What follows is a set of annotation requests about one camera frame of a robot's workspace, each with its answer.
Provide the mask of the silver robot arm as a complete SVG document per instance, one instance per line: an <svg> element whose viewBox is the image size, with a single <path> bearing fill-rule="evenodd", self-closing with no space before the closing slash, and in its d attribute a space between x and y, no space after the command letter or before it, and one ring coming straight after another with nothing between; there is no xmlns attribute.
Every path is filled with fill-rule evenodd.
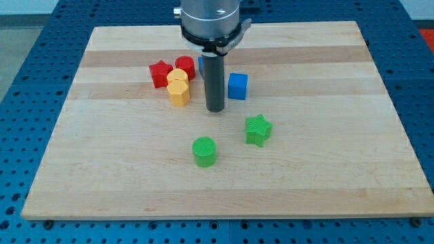
<svg viewBox="0 0 434 244"><path fill-rule="evenodd" d="M211 113L224 109L224 57L252 25L241 21L239 0L180 0L173 9L185 44L202 57L205 105Z"/></svg>

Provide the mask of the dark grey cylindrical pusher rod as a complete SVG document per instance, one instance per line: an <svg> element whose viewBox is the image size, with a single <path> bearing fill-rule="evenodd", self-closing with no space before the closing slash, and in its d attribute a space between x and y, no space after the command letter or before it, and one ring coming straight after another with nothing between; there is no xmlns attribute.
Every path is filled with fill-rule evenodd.
<svg viewBox="0 0 434 244"><path fill-rule="evenodd" d="M202 56L206 108L211 113L224 109L224 57Z"/></svg>

